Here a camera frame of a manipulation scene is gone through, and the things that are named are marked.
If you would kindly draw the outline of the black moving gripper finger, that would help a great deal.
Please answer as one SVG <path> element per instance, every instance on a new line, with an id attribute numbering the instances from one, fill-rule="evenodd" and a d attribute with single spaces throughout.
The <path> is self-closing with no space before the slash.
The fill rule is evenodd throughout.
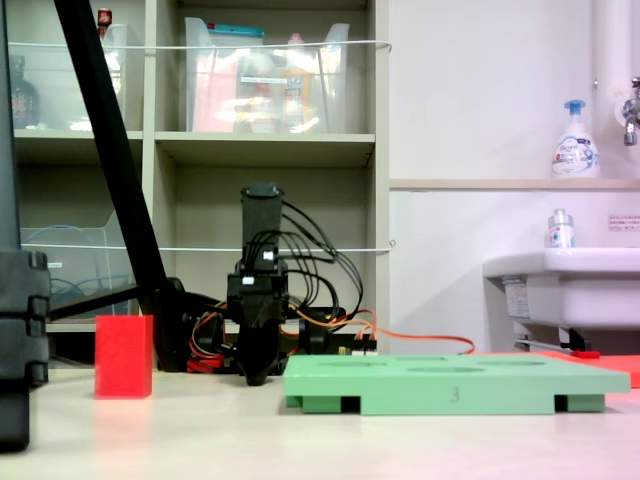
<path id="1" fill-rule="evenodd" d="M 241 329 L 238 364 L 249 386 L 261 386 L 279 358 L 278 329 Z"/>

